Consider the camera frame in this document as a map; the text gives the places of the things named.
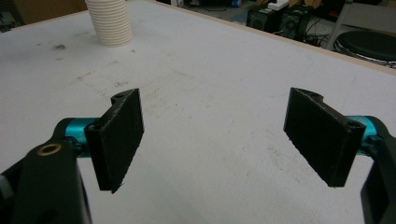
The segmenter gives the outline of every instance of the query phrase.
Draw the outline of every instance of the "white object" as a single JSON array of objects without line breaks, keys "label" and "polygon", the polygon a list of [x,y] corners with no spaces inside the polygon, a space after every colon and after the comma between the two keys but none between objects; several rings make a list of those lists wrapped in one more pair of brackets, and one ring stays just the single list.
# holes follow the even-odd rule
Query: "white object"
[{"label": "white object", "polygon": [[127,11],[134,41],[122,48],[97,46],[87,12],[0,35],[0,172],[59,120],[100,117],[140,88],[145,133],[120,190],[100,191],[78,159],[92,223],[364,223],[371,159],[328,188],[283,132],[289,91],[395,135],[396,71],[163,4]]},{"label": "white object", "polygon": [[132,30],[124,0],[86,0],[99,42],[117,47],[132,41]]},{"label": "white object", "polygon": [[275,11],[279,11],[280,9],[288,5],[289,5],[289,0],[276,0],[276,3],[268,4],[268,8]]}]

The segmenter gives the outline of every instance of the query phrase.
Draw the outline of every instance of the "white table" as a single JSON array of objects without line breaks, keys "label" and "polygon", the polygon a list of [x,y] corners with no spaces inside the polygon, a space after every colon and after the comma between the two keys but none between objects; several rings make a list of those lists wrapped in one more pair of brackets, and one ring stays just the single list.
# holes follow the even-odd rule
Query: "white table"
[{"label": "white table", "polygon": [[99,191],[79,159],[94,223],[363,222],[371,159],[328,188],[282,130],[289,91],[395,135],[394,70],[161,4],[128,9],[134,40],[120,48],[98,44],[87,12],[0,35],[1,171],[59,120],[100,117],[140,88],[146,132],[120,190]]}]

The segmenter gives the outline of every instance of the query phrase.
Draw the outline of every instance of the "round stool seat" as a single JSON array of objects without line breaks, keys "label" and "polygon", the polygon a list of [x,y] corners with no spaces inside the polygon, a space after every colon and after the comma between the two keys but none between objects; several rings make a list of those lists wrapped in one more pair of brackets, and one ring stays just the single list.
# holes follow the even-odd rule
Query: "round stool seat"
[{"label": "round stool seat", "polygon": [[361,56],[396,62],[396,37],[367,31],[340,34],[337,41],[344,48]]}]

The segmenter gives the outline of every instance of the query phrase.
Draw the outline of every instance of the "black stool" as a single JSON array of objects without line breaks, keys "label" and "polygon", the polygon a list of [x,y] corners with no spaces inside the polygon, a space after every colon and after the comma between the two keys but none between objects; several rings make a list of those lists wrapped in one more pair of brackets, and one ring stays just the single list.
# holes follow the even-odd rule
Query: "black stool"
[{"label": "black stool", "polygon": [[354,58],[396,68],[396,37],[392,35],[346,32],[334,41],[334,49]]}]

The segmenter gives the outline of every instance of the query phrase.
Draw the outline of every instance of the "stack of paper cups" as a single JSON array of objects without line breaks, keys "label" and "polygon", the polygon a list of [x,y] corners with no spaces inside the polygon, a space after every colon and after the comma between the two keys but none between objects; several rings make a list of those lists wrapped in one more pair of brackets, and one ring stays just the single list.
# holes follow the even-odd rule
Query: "stack of paper cups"
[{"label": "stack of paper cups", "polygon": [[117,47],[132,41],[125,0],[85,0],[99,42]]}]

